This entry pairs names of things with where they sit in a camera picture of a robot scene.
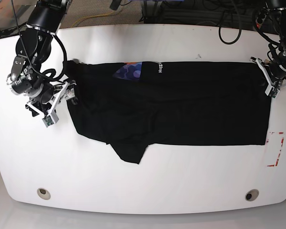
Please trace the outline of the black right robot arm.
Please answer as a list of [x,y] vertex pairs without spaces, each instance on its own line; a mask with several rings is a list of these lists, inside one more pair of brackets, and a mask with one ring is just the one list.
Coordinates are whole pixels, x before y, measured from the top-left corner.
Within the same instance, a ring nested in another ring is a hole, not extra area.
[[[65,79],[67,52],[57,32],[69,7],[70,0],[39,0],[26,22],[27,29],[18,32],[16,57],[11,73],[7,77],[7,85],[15,95],[29,98],[25,107],[32,116],[42,115],[46,127],[54,125],[59,118],[56,107],[62,99],[77,102],[74,80]],[[62,71],[55,69],[41,72],[41,65],[51,53],[51,42],[55,40],[63,54]]]

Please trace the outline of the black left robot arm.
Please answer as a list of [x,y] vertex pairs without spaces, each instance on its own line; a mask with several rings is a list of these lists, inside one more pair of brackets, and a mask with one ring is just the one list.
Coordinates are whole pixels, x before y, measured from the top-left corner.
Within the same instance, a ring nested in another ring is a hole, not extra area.
[[[261,31],[262,22],[265,17],[272,20],[274,29],[279,35],[279,41],[270,39]],[[268,41],[269,60],[262,61],[251,57],[250,60],[258,65],[267,81],[265,94],[276,98],[282,87],[286,86],[286,0],[266,0],[258,9],[252,13],[254,29]]]

